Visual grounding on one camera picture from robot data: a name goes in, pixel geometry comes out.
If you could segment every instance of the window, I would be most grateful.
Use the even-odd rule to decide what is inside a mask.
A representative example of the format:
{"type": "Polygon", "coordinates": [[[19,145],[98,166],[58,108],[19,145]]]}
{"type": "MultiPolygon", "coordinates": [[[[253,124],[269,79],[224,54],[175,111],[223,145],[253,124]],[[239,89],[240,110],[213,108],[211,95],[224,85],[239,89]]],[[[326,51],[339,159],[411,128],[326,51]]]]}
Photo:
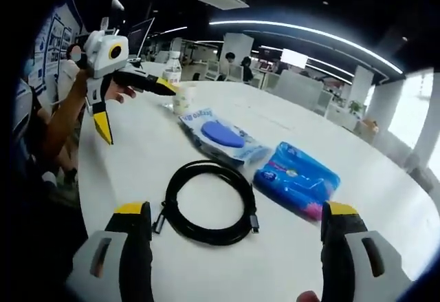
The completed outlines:
{"type": "Polygon", "coordinates": [[[371,99],[373,99],[373,94],[374,94],[375,88],[376,88],[376,86],[372,85],[370,87],[370,89],[368,90],[368,94],[366,95],[365,102],[364,102],[365,111],[369,108],[369,105],[371,104],[371,99]]]}
{"type": "Polygon", "coordinates": [[[411,149],[419,139],[428,113],[434,80],[433,69],[406,77],[389,131],[411,149]]]}
{"type": "Polygon", "coordinates": [[[428,166],[434,175],[440,180],[440,136],[437,137],[437,142],[434,151],[431,154],[431,158],[429,159],[428,166]]]}

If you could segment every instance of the black ceiling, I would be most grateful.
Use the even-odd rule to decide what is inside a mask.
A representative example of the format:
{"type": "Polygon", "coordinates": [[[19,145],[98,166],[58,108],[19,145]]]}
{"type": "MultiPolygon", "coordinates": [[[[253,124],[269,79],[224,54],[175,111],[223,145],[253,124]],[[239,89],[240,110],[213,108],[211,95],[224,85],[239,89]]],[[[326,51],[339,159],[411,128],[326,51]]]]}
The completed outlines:
{"type": "MultiPolygon", "coordinates": [[[[150,17],[156,17],[153,31],[188,26],[187,30],[164,35],[166,38],[181,36],[192,40],[221,40],[225,32],[250,30],[245,33],[255,38],[256,47],[287,47],[354,72],[359,61],[349,57],[352,56],[378,68],[392,79],[399,78],[399,74],[388,66],[327,37],[267,25],[209,26],[209,21],[278,21],[322,30],[377,52],[405,72],[434,65],[435,44],[439,44],[439,0],[246,0],[250,8],[231,11],[221,11],[198,0],[120,1],[126,8],[124,19],[128,24],[144,20],[152,2],[150,17]]],[[[94,17],[96,25],[97,17],[100,18],[96,10],[101,6],[93,7],[88,3],[83,7],[81,15],[94,17]]]]}

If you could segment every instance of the paper cup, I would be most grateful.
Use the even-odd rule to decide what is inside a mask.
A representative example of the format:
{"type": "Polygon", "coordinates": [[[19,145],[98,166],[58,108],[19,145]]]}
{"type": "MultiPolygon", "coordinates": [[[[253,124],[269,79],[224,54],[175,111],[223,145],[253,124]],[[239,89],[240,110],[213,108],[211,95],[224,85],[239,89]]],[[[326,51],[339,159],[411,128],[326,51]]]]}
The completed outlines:
{"type": "Polygon", "coordinates": [[[192,83],[180,83],[177,93],[173,97],[173,111],[176,115],[189,112],[193,106],[195,97],[195,85],[192,83]]]}

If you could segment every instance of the ceiling light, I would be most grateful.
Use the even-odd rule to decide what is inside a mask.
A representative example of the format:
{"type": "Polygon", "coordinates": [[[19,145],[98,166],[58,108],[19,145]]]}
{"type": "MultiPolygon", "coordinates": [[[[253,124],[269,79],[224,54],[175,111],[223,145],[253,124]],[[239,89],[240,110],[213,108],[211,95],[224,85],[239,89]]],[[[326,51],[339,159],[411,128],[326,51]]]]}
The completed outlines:
{"type": "Polygon", "coordinates": [[[346,84],[350,84],[350,85],[352,85],[352,82],[350,82],[349,80],[346,80],[345,78],[342,78],[342,77],[340,77],[340,76],[338,76],[338,75],[335,75],[335,74],[333,74],[333,73],[331,73],[331,72],[328,72],[327,70],[323,70],[323,69],[320,69],[320,68],[318,68],[318,67],[315,67],[315,66],[312,66],[312,65],[309,65],[309,64],[306,64],[306,66],[307,66],[307,67],[310,67],[310,68],[313,68],[313,69],[316,69],[316,70],[319,70],[320,72],[326,73],[327,75],[330,75],[330,76],[332,76],[332,77],[336,77],[338,80],[342,80],[342,81],[344,81],[346,84]]]}
{"type": "Polygon", "coordinates": [[[267,50],[275,50],[275,51],[283,51],[283,49],[277,49],[276,47],[272,47],[272,46],[266,46],[266,45],[262,45],[260,46],[262,49],[267,49],[267,50]]]}
{"type": "Polygon", "coordinates": [[[310,57],[309,57],[309,60],[316,61],[317,63],[322,63],[323,65],[327,65],[327,66],[329,66],[329,67],[332,67],[332,68],[334,68],[334,69],[337,69],[337,70],[339,70],[340,72],[343,72],[343,73],[345,73],[345,74],[347,74],[347,75],[349,75],[349,76],[351,76],[351,77],[355,77],[352,73],[349,73],[348,71],[343,70],[342,68],[339,68],[339,67],[336,67],[336,66],[330,65],[329,63],[326,63],[326,62],[324,62],[324,61],[321,61],[321,60],[318,60],[318,59],[315,59],[315,58],[310,58],[310,57]]]}
{"type": "Polygon", "coordinates": [[[362,46],[360,46],[360,45],[358,45],[356,43],[353,43],[351,41],[343,39],[343,38],[341,38],[339,36],[329,34],[328,32],[322,32],[320,30],[316,30],[316,29],[312,29],[312,28],[307,28],[307,27],[303,27],[303,26],[300,26],[300,25],[291,25],[289,23],[272,22],[272,21],[231,20],[231,21],[214,21],[214,22],[210,22],[209,24],[210,25],[228,25],[228,24],[277,25],[279,27],[293,28],[293,29],[298,29],[298,30],[304,30],[306,32],[313,32],[314,34],[323,35],[323,36],[329,37],[330,39],[335,39],[335,40],[337,40],[339,42],[342,42],[342,43],[348,44],[348,45],[350,45],[352,47],[355,47],[356,49],[361,50],[361,51],[369,54],[373,58],[376,58],[377,60],[383,62],[385,65],[389,66],[391,69],[395,70],[397,73],[403,74],[403,71],[400,68],[398,68],[394,64],[390,63],[386,59],[382,58],[378,54],[376,54],[376,53],[374,53],[374,52],[372,52],[372,51],[366,49],[365,47],[362,47],[362,46]]]}
{"type": "Polygon", "coordinates": [[[188,27],[175,28],[175,29],[167,30],[167,31],[165,31],[165,32],[161,32],[160,34],[161,34],[161,35],[163,35],[163,34],[168,34],[169,32],[176,32],[176,31],[178,31],[178,30],[183,30],[183,29],[186,29],[186,28],[188,28],[188,27]]]}
{"type": "Polygon", "coordinates": [[[195,41],[196,43],[224,43],[223,41],[195,41]]]}

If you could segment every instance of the blue package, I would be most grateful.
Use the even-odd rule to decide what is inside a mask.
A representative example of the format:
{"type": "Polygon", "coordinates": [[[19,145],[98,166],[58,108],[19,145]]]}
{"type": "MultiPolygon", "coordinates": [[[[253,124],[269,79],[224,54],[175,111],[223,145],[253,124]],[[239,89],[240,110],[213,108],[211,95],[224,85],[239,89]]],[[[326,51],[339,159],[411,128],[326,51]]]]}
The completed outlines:
{"type": "Polygon", "coordinates": [[[322,204],[338,188],[340,178],[303,151],[282,142],[269,162],[257,170],[254,183],[285,208],[319,220],[322,204]]]}

